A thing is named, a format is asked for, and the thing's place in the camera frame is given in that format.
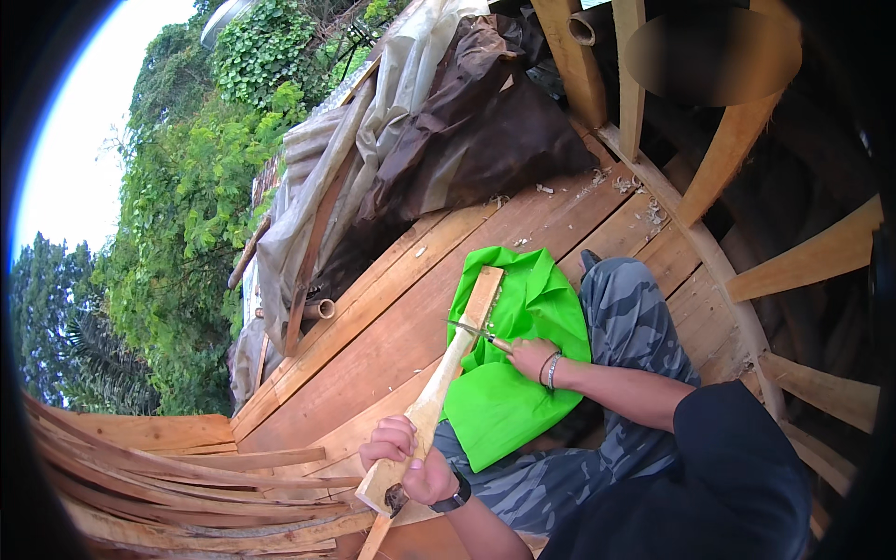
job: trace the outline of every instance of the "bracelet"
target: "bracelet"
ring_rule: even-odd
[[[541,369],[539,369],[539,371],[538,371],[538,382],[542,385],[544,383],[541,382],[541,376],[545,373],[545,366],[547,365],[547,362],[551,361],[551,358],[553,358],[553,357],[554,357],[553,354],[548,356],[547,359],[545,360],[545,363],[541,365]]]
[[[547,388],[551,391],[554,390],[554,368],[557,366],[557,360],[562,356],[562,352],[556,352],[553,361],[551,361],[551,368],[547,370]]]

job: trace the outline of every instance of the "hand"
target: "hand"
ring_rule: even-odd
[[[547,383],[549,365],[546,366],[545,362],[559,350],[556,344],[547,339],[517,339],[513,341],[511,348],[513,353],[508,354],[507,359],[513,367],[535,383],[539,383],[539,376],[542,377],[541,383]]]
[[[383,418],[370,434],[370,443],[358,448],[364,470],[379,459],[404,462],[417,449],[417,427],[405,416]],[[432,505],[454,495],[460,487],[442,452],[429,449],[426,460],[414,458],[401,480],[405,494],[424,505]]]

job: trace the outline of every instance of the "green cloth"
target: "green cloth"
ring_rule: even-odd
[[[510,341],[549,339],[567,358],[591,361],[579,298],[547,249],[517,254],[487,247],[468,254],[449,319],[461,318],[485,264],[504,269],[486,331]],[[453,337],[454,327],[449,326],[449,344]],[[461,365],[464,374],[448,390],[443,418],[451,420],[473,472],[542,434],[582,400],[572,391],[551,394],[521,375],[501,350],[481,338]]]

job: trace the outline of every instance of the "wooden floor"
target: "wooden floor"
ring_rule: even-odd
[[[355,451],[382,416],[401,414],[417,398],[445,350],[445,327],[466,255],[487,246],[518,252],[545,247],[578,288],[578,254],[588,248],[602,258],[632,256],[653,272],[666,296],[679,339],[703,383],[741,377],[754,393],[758,383],[734,318],[719,290],[685,237],[670,220],[650,223],[651,198],[636,186],[621,194],[617,180],[631,180],[624,163],[614,162],[600,142],[585,137],[607,178],[594,184],[594,173],[560,177],[544,185],[553,194],[528,187],[499,210],[477,207],[453,212],[431,233],[454,222],[473,225],[452,235],[453,249],[344,346],[316,375],[276,408],[260,426],[237,437],[241,453],[322,445],[327,459],[275,469],[291,476],[363,474]],[[666,213],[660,209],[661,218]],[[283,497],[323,498],[326,490],[276,491]],[[340,497],[350,497],[351,491]],[[397,525],[432,517],[410,508]],[[399,558],[463,558],[460,543],[444,520],[431,519],[393,530],[382,550]],[[427,535],[445,540],[432,546]],[[343,539],[350,555],[355,545]]]

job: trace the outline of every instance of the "wristwatch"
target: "wristwatch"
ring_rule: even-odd
[[[470,500],[470,495],[472,494],[472,491],[470,490],[470,483],[467,482],[467,479],[465,479],[463,475],[453,466],[452,470],[454,471],[454,476],[457,477],[457,481],[461,483],[461,485],[457,489],[457,492],[455,492],[454,495],[450,498],[440,500],[435,504],[429,506],[429,509],[433,510],[436,513],[448,513],[452,510],[456,510]]]

